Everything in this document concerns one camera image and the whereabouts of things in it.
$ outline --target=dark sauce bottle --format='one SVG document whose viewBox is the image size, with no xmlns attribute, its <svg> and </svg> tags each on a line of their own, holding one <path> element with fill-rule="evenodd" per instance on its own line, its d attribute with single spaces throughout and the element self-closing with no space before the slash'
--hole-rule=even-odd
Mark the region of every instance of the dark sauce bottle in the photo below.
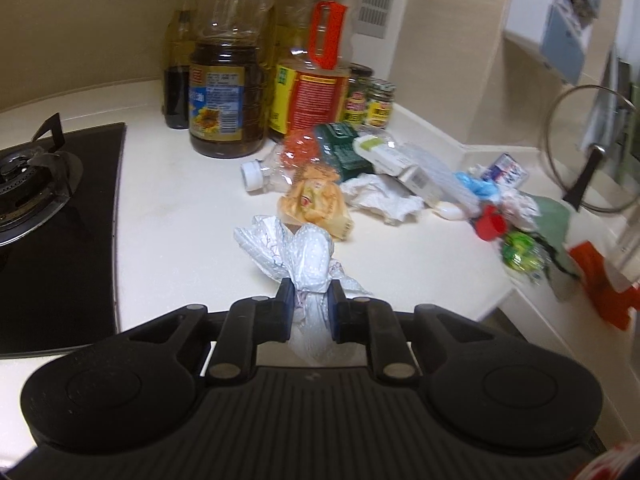
<svg viewBox="0 0 640 480">
<path fill-rule="evenodd" d="M 164 38 L 162 113 L 166 125 L 176 130 L 189 127 L 189 63 L 197 7 L 197 0 L 178 0 Z"/>
<path fill-rule="evenodd" d="M 191 56 L 189 131 L 197 152 L 249 155 L 266 131 L 273 0 L 207 0 Z"/>
</svg>

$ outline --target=gas stove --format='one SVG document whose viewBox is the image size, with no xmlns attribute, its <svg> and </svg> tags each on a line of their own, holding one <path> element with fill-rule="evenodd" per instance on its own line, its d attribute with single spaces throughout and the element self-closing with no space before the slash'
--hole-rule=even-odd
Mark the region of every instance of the gas stove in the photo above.
<svg viewBox="0 0 640 480">
<path fill-rule="evenodd" d="M 114 202 L 125 129 L 63 134 L 55 114 L 31 142 L 0 152 L 0 357 L 62 352 L 116 332 Z"/>
</svg>

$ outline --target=blue glove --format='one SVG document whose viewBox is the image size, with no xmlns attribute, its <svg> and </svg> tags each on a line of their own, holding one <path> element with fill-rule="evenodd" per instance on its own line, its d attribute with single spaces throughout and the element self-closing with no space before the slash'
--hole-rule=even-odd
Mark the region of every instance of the blue glove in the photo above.
<svg viewBox="0 0 640 480">
<path fill-rule="evenodd" d="M 471 193 L 476 195 L 480 200 L 489 200 L 490 202 L 500 202 L 500 190 L 493 182 L 487 182 L 480 180 L 479 178 L 473 178 L 463 171 L 455 173 L 456 178 L 460 181 L 464 187 L 466 187 Z"/>
</svg>

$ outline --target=black glass cooktop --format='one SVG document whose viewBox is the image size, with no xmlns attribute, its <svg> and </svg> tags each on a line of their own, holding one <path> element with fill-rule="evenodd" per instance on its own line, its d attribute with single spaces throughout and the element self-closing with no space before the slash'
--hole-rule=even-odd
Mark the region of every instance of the black glass cooktop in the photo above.
<svg viewBox="0 0 640 480">
<path fill-rule="evenodd" d="M 125 129 L 65 134 L 62 150 L 84 168 L 78 189 L 41 227 L 0 247 L 0 357 L 56 353 L 116 332 L 114 202 Z"/>
</svg>

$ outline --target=orange snack bag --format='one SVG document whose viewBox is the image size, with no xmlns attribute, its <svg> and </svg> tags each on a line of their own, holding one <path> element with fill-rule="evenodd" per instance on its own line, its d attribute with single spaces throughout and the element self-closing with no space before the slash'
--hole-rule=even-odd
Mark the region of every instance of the orange snack bag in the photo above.
<svg viewBox="0 0 640 480">
<path fill-rule="evenodd" d="M 283 222 L 312 223 L 331 236 L 345 239 L 353 229 L 344 197 L 336 181 L 338 173 L 324 164 L 307 164 L 293 178 L 289 192 L 278 201 Z"/>
</svg>

